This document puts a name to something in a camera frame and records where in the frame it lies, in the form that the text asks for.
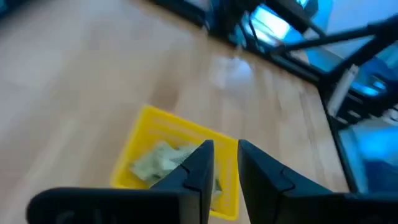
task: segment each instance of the yellow plastic tray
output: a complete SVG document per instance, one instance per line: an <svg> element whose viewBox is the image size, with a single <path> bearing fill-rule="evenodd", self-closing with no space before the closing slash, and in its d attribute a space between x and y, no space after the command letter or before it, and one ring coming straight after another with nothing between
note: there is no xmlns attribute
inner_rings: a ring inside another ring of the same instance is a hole
<svg viewBox="0 0 398 224"><path fill-rule="evenodd" d="M131 162L152 150L159 141L167 141L176 148L189 144L200 145L206 139L214 141L215 166L223 189L221 196L212 203L210 215L236 220L239 208L238 140L152 106L143 107L114 168L111 186L121 189L148 189L144 181L130 172Z"/></svg>

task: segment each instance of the metal bar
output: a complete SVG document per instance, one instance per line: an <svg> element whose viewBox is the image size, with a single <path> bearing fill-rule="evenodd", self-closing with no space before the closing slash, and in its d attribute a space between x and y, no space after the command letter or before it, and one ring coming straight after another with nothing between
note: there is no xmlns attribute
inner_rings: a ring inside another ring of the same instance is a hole
<svg viewBox="0 0 398 224"><path fill-rule="evenodd" d="M318 67L308 64L306 62L303 62L291 55L289 55L288 53L286 54L282 54L280 55L281 57L283 57L284 59L298 65L301 68L304 68L306 70L308 70L309 72L313 73L314 75L318 76L318 77L324 77L326 74L326 72L324 72L323 70L319 69Z"/></svg>
<svg viewBox="0 0 398 224"><path fill-rule="evenodd" d="M307 41L297 43L297 44L281 45L281 46L276 47L275 49L271 50L269 52L269 54L282 54L285 52L290 52L291 50L301 50L301 49L306 49L306 48L310 48L310 47L317 47L319 45L332 44L332 43L339 42L339 41L351 40L351 39L356 39L356 38L360 38L360 37L366 37L366 36L375 34L377 31L378 31L378 29L370 29L368 27L365 27L362 29L357 29L357 30L352 30L352 31L346 31L346 32L342 32L339 34L333 34L333 35L329 35L327 37L322 37L319 39L307 40Z"/></svg>
<svg viewBox="0 0 398 224"><path fill-rule="evenodd" d="M353 170L349 166L349 161L347 158L347 154L345 152L345 148L341 142L340 136L338 134L338 122L335 118L331 117L326 111L327 111L327 102L325 101L325 96L322 95L321 92L319 92L321 99L322 99L322 106L323 110L325 111L326 114L326 119L328 120L329 123L329 128L331 131L331 135L333 136L333 141L335 142L336 150L338 157L340 158L340 164L341 167L343 168L344 175L346 177L347 185L349 188L349 191L352 193L357 193L359 192L358 186L356 185L355 182L355 177Z"/></svg>

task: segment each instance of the wooden table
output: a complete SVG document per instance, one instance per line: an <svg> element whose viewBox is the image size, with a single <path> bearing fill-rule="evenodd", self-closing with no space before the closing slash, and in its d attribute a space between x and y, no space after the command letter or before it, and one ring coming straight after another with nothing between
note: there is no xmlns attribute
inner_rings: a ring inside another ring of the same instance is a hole
<svg viewBox="0 0 398 224"><path fill-rule="evenodd" d="M314 86L147 2L32 2L1 22L0 52L2 223L23 223L41 190L108 187L144 104L348 190Z"/></svg>

